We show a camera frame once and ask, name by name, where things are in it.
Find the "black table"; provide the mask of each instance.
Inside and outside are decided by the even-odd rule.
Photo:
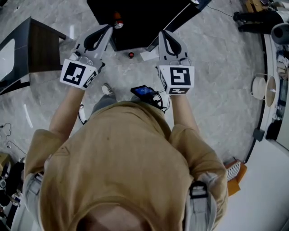
[[[14,29],[0,44],[2,50],[12,39],[15,40],[14,66],[0,80],[0,95],[29,86],[29,82],[21,83],[20,80],[28,73],[61,70],[59,38],[65,40],[66,35],[31,17]]]
[[[146,47],[151,51],[158,45],[158,33],[174,32],[197,15],[211,0],[87,0],[99,24],[114,25],[115,12],[121,15],[123,27],[114,29],[111,45],[114,51]]]

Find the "gray tiled floor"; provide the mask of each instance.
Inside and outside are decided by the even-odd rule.
[[[230,15],[242,10],[238,0],[215,0],[209,6]],[[98,24],[85,0],[8,0],[0,12],[0,40],[29,16],[73,39]],[[187,96],[202,136],[223,160],[231,156],[243,160],[252,143],[261,108],[261,102],[249,95],[253,75],[264,71],[260,36],[239,33],[231,17],[208,7],[176,33],[187,44],[192,65],[196,68],[195,88]],[[68,57],[73,45],[71,41],[61,44],[62,60]],[[143,51],[134,50],[136,57],[130,60],[126,56],[128,51],[115,53],[108,47],[103,58],[107,66],[84,98],[87,116],[100,99],[104,82],[114,88],[119,100],[128,100],[130,88],[142,84],[162,89],[155,69],[158,60],[143,61],[139,55]],[[59,75],[60,72],[32,74],[29,88],[0,96],[0,124],[12,123],[12,135],[8,140],[25,152],[35,129],[48,128],[67,92],[68,87],[59,83]],[[26,119],[24,105],[32,128]],[[172,110],[166,113],[166,118],[172,126]],[[73,132],[80,127],[77,121]],[[17,159],[23,153],[13,144],[11,149],[6,148],[5,135],[8,133],[9,126],[0,132],[0,152],[8,152]]]

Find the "gray round object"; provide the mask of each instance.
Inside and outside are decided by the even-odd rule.
[[[289,44],[289,24],[280,23],[271,30],[271,36],[275,43],[279,45]]]

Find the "red and black round object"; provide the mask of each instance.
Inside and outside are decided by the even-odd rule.
[[[129,57],[130,59],[132,59],[134,56],[135,56],[135,54],[134,54],[133,52],[128,53],[128,57]]]

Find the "person's right arm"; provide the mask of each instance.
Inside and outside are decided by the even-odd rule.
[[[194,180],[210,176],[209,190],[217,203],[215,226],[224,215],[227,201],[226,169],[213,149],[201,138],[186,95],[172,95],[174,128],[169,142],[186,159]]]

